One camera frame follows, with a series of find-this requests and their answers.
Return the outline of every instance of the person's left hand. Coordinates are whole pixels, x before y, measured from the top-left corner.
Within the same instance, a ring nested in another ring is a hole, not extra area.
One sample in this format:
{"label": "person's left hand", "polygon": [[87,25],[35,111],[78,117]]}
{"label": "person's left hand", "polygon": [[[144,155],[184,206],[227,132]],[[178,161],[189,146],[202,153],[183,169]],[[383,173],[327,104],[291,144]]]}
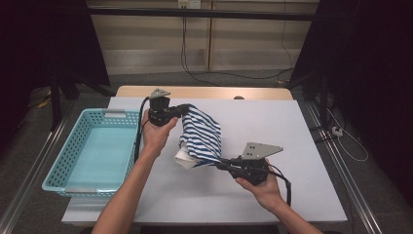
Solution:
{"label": "person's left hand", "polygon": [[145,143],[145,150],[150,150],[156,157],[158,157],[167,143],[170,130],[176,126],[177,122],[178,118],[174,117],[170,119],[167,124],[158,127],[149,121],[149,110],[145,110],[142,119],[142,125],[144,124],[143,141]]}

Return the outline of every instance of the white table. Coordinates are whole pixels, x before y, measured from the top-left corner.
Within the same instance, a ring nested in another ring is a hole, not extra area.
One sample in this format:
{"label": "white table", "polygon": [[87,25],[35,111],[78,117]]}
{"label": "white table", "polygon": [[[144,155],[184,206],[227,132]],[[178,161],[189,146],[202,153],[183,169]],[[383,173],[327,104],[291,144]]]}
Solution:
{"label": "white table", "polygon": [[[110,108],[138,109],[141,97],[113,97]],[[243,153],[248,141],[284,151],[269,160],[292,183],[292,208],[309,221],[347,220],[295,100],[173,98],[170,105],[195,104],[222,127],[222,157]],[[157,159],[134,221],[140,224],[234,224],[278,221],[262,209],[228,172],[215,167],[185,170],[173,161],[182,134],[179,124]],[[282,196],[285,186],[279,179]],[[72,198],[63,222],[95,222],[107,199]]]}

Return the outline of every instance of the blue and white striped fabric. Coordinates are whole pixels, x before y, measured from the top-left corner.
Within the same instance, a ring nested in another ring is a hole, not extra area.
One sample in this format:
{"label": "blue and white striped fabric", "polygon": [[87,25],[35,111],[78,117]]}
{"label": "blue and white striped fabric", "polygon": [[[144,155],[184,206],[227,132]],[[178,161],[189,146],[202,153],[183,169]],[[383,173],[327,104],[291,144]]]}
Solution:
{"label": "blue and white striped fabric", "polygon": [[221,157],[221,126],[210,116],[189,104],[188,114],[182,116],[183,135],[180,137],[186,143],[188,155],[197,159],[199,167],[220,162]]}

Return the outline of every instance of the cable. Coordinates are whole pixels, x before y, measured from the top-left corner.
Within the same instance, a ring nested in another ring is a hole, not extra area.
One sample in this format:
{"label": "cable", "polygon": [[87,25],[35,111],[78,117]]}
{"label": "cable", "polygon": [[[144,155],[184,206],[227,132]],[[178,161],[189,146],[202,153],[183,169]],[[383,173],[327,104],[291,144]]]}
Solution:
{"label": "cable", "polygon": [[[319,107],[321,107],[321,97],[319,94],[316,95],[316,97],[314,98],[315,100],[315,104]],[[328,104],[328,98],[327,98],[327,109],[331,109],[334,111],[335,106],[335,101],[333,100],[332,104]],[[331,125],[331,122],[333,121],[332,118],[327,118],[327,127]]]}
{"label": "cable", "polygon": [[143,112],[143,106],[145,105],[146,101],[149,99],[149,97],[146,97],[142,104],[140,105],[139,109],[139,117],[137,120],[137,134],[136,134],[136,143],[134,144],[134,161],[136,162],[137,158],[139,157],[139,150],[140,150],[140,140],[142,139],[142,130],[143,126],[148,122],[146,121],[142,127],[142,112]]}
{"label": "cable", "polygon": [[207,84],[210,84],[212,86],[217,86],[219,87],[218,84],[215,84],[213,82],[209,82],[209,81],[205,81],[205,80],[200,80],[197,77],[195,77],[192,72],[189,71],[188,68],[188,63],[186,61],[186,18],[182,18],[182,48],[181,48],[181,65],[182,68],[184,69],[184,71],[186,73],[188,73],[194,80],[200,81],[200,82],[204,82]]}
{"label": "cable", "polygon": [[268,166],[272,167],[273,169],[277,170],[277,172],[279,172],[280,175],[283,176],[282,171],[280,171],[280,169],[278,169],[276,166],[268,164]]}
{"label": "cable", "polygon": [[315,127],[310,128],[309,131],[310,131],[310,132],[313,132],[313,131],[315,131],[315,130],[320,130],[320,129],[322,129],[321,126],[315,126]]}
{"label": "cable", "polygon": [[363,146],[357,139],[355,139],[351,134],[349,134],[343,127],[341,127],[340,123],[337,121],[337,119],[334,117],[333,113],[332,113],[328,108],[327,108],[327,111],[328,111],[328,113],[330,113],[331,117],[334,119],[334,121],[335,121],[335,123],[338,125],[338,127],[340,127],[340,129],[341,129],[344,133],[346,133],[346,134],[347,134],[349,137],[351,137],[359,146],[361,146],[361,148],[364,150],[366,156],[365,156],[364,159],[357,159],[357,158],[353,157],[353,155],[350,154],[350,153],[346,150],[346,148],[344,147],[344,145],[341,143],[340,136],[338,136],[338,137],[337,137],[337,138],[338,138],[338,142],[340,143],[340,145],[341,145],[341,147],[343,148],[343,150],[344,150],[352,159],[354,159],[354,160],[356,160],[356,161],[358,161],[358,162],[367,161],[367,159],[368,159],[368,152],[367,152],[367,150],[364,148],[364,146]]}
{"label": "cable", "polygon": [[181,65],[182,65],[182,68],[184,69],[184,71],[186,73],[188,73],[193,79],[195,79],[197,81],[208,83],[210,85],[220,87],[220,85],[218,85],[216,83],[209,82],[209,81],[206,81],[206,80],[201,80],[201,79],[199,79],[195,76],[196,75],[205,75],[205,74],[222,74],[222,75],[236,76],[236,77],[240,77],[240,78],[244,78],[244,79],[250,79],[250,80],[265,80],[265,79],[271,79],[271,78],[276,78],[277,77],[277,84],[276,84],[276,86],[277,86],[279,81],[280,81],[280,75],[285,73],[286,71],[292,70],[294,68],[294,67],[292,67],[292,62],[290,60],[291,67],[289,67],[288,69],[284,69],[284,70],[280,71],[277,74],[270,75],[270,76],[264,76],[264,77],[250,77],[250,76],[244,76],[244,75],[239,75],[239,74],[234,74],[234,73],[229,73],[229,72],[223,72],[223,71],[192,72],[188,68],[188,63],[187,63],[187,58],[186,58],[186,29],[187,29],[186,18],[182,18]]}
{"label": "cable", "polygon": [[[284,0],[283,6],[284,6],[284,12],[286,13],[286,3],[285,3],[285,0]],[[284,33],[285,33],[285,23],[286,23],[286,21],[284,20],[284,21],[283,21],[284,26],[283,26],[283,29],[282,29],[282,47],[284,48],[285,52],[288,54],[288,57],[289,57],[289,65],[290,65],[290,67],[292,67],[291,54],[288,52],[288,50],[286,49],[286,47],[285,47],[284,44],[283,44],[283,36],[284,36]]]}
{"label": "cable", "polygon": [[333,140],[333,139],[336,139],[336,138],[337,138],[337,136],[336,136],[336,137],[323,137],[323,136],[322,136],[322,137],[314,140],[314,143],[315,143],[315,144],[318,144],[318,143],[325,142],[325,141],[327,141],[327,140]]}
{"label": "cable", "polygon": [[262,172],[262,173],[268,173],[268,174],[271,174],[273,176],[279,177],[280,179],[284,180],[285,187],[286,187],[286,203],[291,207],[291,182],[288,181],[288,179],[281,172],[280,172],[280,174],[278,174],[278,173],[275,173],[275,172],[270,171],[270,170],[257,169],[257,168],[252,168],[252,170],[259,171],[259,172]]}

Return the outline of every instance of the wall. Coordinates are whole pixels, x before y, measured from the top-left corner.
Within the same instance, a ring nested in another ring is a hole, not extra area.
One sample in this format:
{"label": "wall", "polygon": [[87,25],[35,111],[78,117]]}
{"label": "wall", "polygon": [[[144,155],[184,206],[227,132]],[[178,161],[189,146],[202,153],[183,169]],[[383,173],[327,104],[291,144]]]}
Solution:
{"label": "wall", "polygon": [[[177,1],[88,1],[90,6],[177,8]],[[318,1],[202,1],[202,9],[313,13]],[[93,16],[109,74],[181,71],[183,20]],[[190,70],[285,69],[294,66],[309,22],[187,19]]]}

